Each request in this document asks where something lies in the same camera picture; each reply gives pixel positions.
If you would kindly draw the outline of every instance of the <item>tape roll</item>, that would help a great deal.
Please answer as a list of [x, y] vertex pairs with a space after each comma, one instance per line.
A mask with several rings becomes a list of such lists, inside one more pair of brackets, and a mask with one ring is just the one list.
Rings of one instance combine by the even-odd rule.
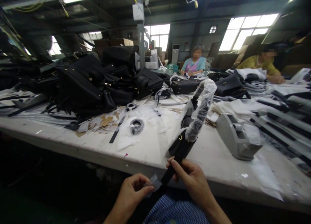
[[130, 129], [133, 135], [140, 133], [144, 128], [144, 121], [142, 119], [134, 119], [130, 122]]
[[127, 111], [131, 111], [137, 108], [137, 105], [135, 103], [129, 103], [128, 105], [126, 105], [126, 110]]
[[240, 124], [232, 124], [236, 132], [242, 131], [242, 126]]

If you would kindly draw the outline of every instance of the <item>plastic wrap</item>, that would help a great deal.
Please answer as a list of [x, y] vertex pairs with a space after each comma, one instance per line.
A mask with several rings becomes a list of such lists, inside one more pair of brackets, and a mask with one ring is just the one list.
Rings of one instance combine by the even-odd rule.
[[187, 141], [194, 142], [198, 138], [202, 125], [206, 118], [207, 112], [212, 104], [214, 93], [217, 89], [215, 82], [211, 79], [202, 81], [193, 94], [193, 97], [199, 98], [202, 94], [201, 104], [197, 107], [197, 115], [186, 129], [185, 137]]

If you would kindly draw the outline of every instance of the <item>paper scrap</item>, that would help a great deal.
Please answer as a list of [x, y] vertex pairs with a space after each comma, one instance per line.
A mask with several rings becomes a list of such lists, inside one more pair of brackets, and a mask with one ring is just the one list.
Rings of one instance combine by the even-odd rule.
[[80, 124], [80, 127], [78, 129], [78, 132], [86, 132], [88, 130], [88, 124], [90, 123], [90, 121], [84, 121], [83, 123]]
[[75, 134], [77, 135], [77, 137], [82, 137], [84, 134], [86, 134], [86, 132], [82, 132], [82, 133], [75, 132]]

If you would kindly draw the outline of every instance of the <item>white paper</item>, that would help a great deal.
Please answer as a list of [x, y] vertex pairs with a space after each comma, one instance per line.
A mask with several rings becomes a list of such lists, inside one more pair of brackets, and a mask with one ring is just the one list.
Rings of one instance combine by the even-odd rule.
[[80, 124], [80, 127], [78, 129], [78, 132], [86, 132], [88, 130], [88, 124], [90, 121], [84, 121], [83, 123]]

